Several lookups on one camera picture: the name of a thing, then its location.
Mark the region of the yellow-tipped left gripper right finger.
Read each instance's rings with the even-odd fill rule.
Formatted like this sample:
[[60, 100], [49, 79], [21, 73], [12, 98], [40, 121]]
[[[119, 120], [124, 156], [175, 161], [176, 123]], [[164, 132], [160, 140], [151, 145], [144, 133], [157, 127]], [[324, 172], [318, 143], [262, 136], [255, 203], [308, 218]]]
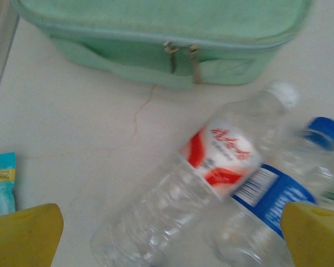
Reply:
[[281, 216], [281, 230], [295, 266], [334, 267], [334, 211], [289, 202]]

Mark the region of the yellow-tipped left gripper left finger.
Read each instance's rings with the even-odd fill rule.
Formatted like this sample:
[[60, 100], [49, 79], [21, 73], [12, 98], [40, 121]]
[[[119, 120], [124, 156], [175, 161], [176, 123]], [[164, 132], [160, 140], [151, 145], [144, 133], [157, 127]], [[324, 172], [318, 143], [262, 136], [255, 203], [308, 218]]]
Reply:
[[54, 203], [0, 216], [0, 266], [51, 266], [62, 232]]

